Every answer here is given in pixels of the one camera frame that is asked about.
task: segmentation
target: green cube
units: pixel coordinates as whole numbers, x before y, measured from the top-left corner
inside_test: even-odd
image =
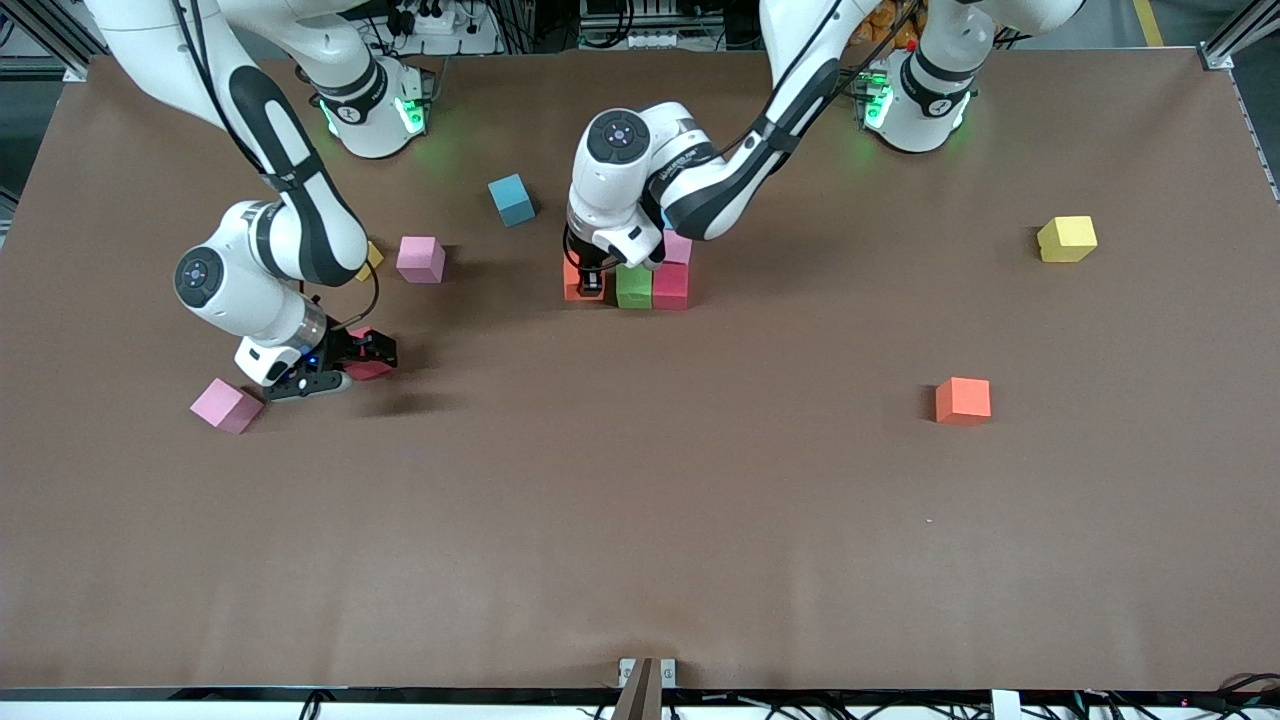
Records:
[[[653,273],[644,268],[618,265],[613,273],[618,307],[649,310],[653,307]]]

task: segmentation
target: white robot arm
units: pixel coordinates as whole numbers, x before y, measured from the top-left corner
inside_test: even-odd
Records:
[[[374,58],[338,13],[364,0],[219,0],[227,22],[283,47],[320,95],[334,135],[361,158],[392,155],[425,129],[424,73]]]
[[[883,78],[863,109],[863,123],[891,146],[927,152],[960,127],[974,76],[987,60],[996,23],[1043,35],[1065,23],[1084,0],[936,0],[914,53],[895,50],[870,67]]]
[[[280,193],[275,202],[233,205],[174,275],[178,297],[192,313],[243,337],[236,354],[241,369],[273,386],[334,329],[293,281],[348,282],[365,264],[365,229],[279,86],[244,53],[216,0],[87,5],[143,91],[224,128]]]
[[[973,13],[982,14],[987,28],[993,29],[991,18],[977,6],[989,6],[1006,24],[1023,23],[1024,32],[1046,31],[1065,22],[1082,3],[934,0],[925,37],[931,31],[934,36],[968,37],[969,26],[959,20]],[[712,240],[728,231],[760,183],[795,151],[809,126],[838,92],[840,54],[854,28],[877,4],[876,0],[760,1],[773,94],[727,160],[678,102],[640,110],[611,109],[596,115],[582,133],[573,159],[564,231],[566,252],[572,251],[579,265],[580,292],[600,292],[600,272],[609,256],[632,268],[662,263],[660,211],[666,211],[680,234],[694,240]],[[961,12],[943,10],[942,5],[955,5]],[[989,51],[989,32],[983,42]],[[954,64],[950,54],[940,53],[938,58],[943,64]]]

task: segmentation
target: cube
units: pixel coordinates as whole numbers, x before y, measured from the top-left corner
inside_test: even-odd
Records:
[[[262,401],[221,378],[214,378],[191,405],[191,411],[219,430],[238,436],[262,411]]]
[[[653,307],[653,272],[645,268],[618,265],[613,273],[618,307],[649,310]]]
[[[950,378],[938,386],[937,420],[945,425],[980,425],[991,419],[991,382]]]
[[[1078,263],[1098,246],[1093,219],[1088,215],[1053,218],[1036,233],[1041,260],[1046,263]]]
[[[378,247],[370,242],[369,243],[369,265],[378,266],[383,264],[383,254],[378,251]],[[356,279],[365,282],[369,279],[369,265],[361,265],[360,272],[356,273]]]
[[[662,231],[662,245],[667,250],[667,263],[689,264],[689,256],[694,252],[694,241],[668,229]]]
[[[372,329],[372,325],[365,325],[353,331],[348,329],[347,332],[351,333],[351,337],[361,338],[369,334]],[[385,375],[387,373],[390,373],[393,368],[381,360],[357,360],[355,363],[343,363],[342,370],[351,375],[351,379],[364,382]]]
[[[570,263],[570,258],[573,258],[573,263],[580,263],[577,254],[572,250],[564,256],[563,273],[564,273],[564,300],[570,302],[604,302],[604,290],[600,290],[600,295],[591,297],[589,295],[579,295],[577,292],[577,268]],[[608,287],[608,275],[602,275],[604,281],[604,287]]]
[[[529,199],[529,192],[525,191],[525,183],[521,182],[518,174],[489,183],[489,195],[493,196],[493,204],[498,206],[502,224],[508,228],[534,219],[534,201]]]
[[[663,263],[653,272],[654,310],[689,309],[689,265]]]
[[[444,279],[444,249],[434,237],[402,237],[396,269],[411,283]]]

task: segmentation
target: green led light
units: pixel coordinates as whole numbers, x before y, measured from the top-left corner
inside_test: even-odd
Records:
[[[324,113],[325,120],[329,122],[329,135],[338,137],[338,126],[333,123],[333,113],[329,111],[329,106],[320,101],[320,110]]]
[[[399,111],[401,120],[404,122],[404,129],[411,135],[422,132],[422,110],[417,106],[417,102],[406,102],[397,97],[396,110]]]
[[[872,100],[867,106],[867,127],[879,128],[884,124],[884,115],[888,114],[890,105],[893,104],[893,88],[884,88],[884,94]]]
[[[964,100],[960,101],[960,108],[956,110],[956,122],[951,123],[951,129],[956,129],[964,122],[964,109],[969,105],[970,97],[973,97],[972,92],[964,94]]]

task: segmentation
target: floor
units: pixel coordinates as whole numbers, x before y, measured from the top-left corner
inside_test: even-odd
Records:
[[[1147,0],[1088,0],[1052,35],[1021,42],[1023,49],[1142,47],[1147,38],[1134,4]],[[1165,45],[1194,45],[1207,38],[1243,0],[1151,0]],[[247,37],[256,56],[279,56],[274,47]],[[13,51],[13,46],[4,53]],[[1257,140],[1272,165],[1280,164],[1280,35],[1272,35],[1235,58],[1235,81],[1253,120]],[[0,82],[0,187],[17,195],[52,115],[59,82]],[[0,245],[8,210],[0,208]]]

